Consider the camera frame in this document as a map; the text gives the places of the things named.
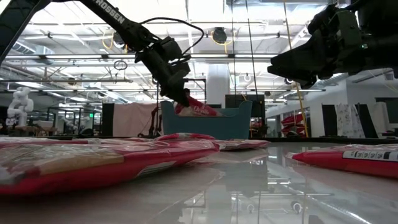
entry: black curtain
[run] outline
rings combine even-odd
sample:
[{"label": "black curtain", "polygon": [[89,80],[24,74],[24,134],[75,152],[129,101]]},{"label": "black curtain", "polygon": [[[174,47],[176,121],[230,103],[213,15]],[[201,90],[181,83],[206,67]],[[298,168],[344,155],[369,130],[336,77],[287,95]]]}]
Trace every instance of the black curtain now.
[{"label": "black curtain", "polygon": [[366,138],[379,138],[374,128],[371,114],[367,105],[355,105]]},{"label": "black curtain", "polygon": [[104,103],[102,107],[102,136],[113,136],[114,103]]},{"label": "black curtain", "polygon": [[334,105],[322,105],[325,136],[337,136],[337,114]]}]

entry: pillar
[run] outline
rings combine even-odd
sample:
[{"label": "pillar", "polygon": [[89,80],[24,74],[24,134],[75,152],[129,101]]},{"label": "pillar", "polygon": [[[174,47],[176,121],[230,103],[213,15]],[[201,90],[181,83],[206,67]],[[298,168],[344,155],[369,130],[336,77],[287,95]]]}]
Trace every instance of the pillar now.
[{"label": "pillar", "polygon": [[221,104],[225,108],[225,95],[229,94],[228,64],[210,64],[206,78],[207,104]]}]

